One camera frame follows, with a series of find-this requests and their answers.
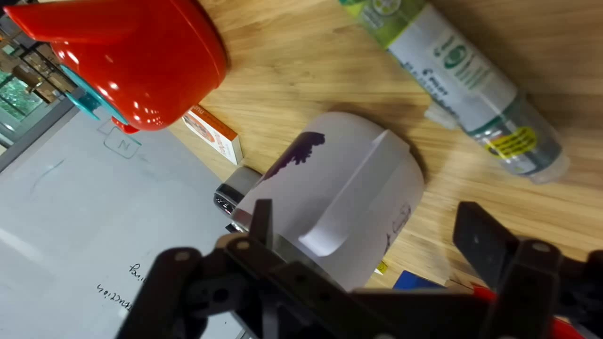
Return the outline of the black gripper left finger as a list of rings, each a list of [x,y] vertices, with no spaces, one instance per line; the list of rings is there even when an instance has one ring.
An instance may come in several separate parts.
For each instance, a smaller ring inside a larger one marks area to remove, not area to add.
[[[273,244],[273,202],[258,200],[248,225],[248,238],[269,249]]]

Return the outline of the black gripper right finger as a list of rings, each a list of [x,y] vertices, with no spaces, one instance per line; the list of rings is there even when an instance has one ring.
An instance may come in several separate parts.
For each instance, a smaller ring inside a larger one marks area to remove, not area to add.
[[[495,293],[503,291],[518,238],[475,202],[460,202],[452,244],[473,272]]]

